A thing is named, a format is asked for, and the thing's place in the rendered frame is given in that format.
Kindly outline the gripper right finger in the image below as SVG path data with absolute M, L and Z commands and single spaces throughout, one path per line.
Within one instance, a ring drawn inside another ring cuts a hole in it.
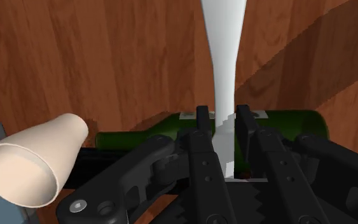
M 290 141 L 238 105 L 235 133 L 255 177 L 266 176 L 277 224 L 358 224 L 358 153 L 313 134 Z

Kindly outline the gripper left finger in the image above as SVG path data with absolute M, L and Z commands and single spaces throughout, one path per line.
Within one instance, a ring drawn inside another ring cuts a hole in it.
M 212 146 L 208 109 L 176 139 L 155 135 L 90 179 L 57 206 L 59 224 L 134 224 L 180 179 L 189 187 L 150 224 L 237 224 Z

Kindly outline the white long-handled utensil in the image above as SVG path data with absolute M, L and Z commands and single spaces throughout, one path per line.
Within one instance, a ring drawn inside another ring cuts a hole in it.
M 247 0 L 200 0 L 214 80 L 212 144 L 223 176 L 235 170 L 235 75 Z

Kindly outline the dark green glass bottle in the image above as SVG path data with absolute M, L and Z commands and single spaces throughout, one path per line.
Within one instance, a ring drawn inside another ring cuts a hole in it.
M 95 146 L 103 150 L 130 151 L 148 137 L 156 134 L 175 139 L 179 130 L 196 126 L 197 112 L 207 110 L 207 106 L 199 106 L 194 112 L 174 113 L 146 130 L 99 132 L 95 136 Z M 329 137 L 325 119 L 314 110 L 255 110 L 252 114 L 259 125 L 278 129 L 290 141 L 299 134 Z M 233 178 L 236 173 L 249 170 L 249 165 L 244 161 L 238 143 L 235 143 L 233 151 L 234 161 L 223 167 L 223 174 L 227 178 Z

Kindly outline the cream paper cup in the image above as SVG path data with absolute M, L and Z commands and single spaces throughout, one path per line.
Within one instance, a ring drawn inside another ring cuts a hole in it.
M 51 204 L 87 136 L 86 122 L 66 113 L 0 140 L 0 197 L 28 208 Z

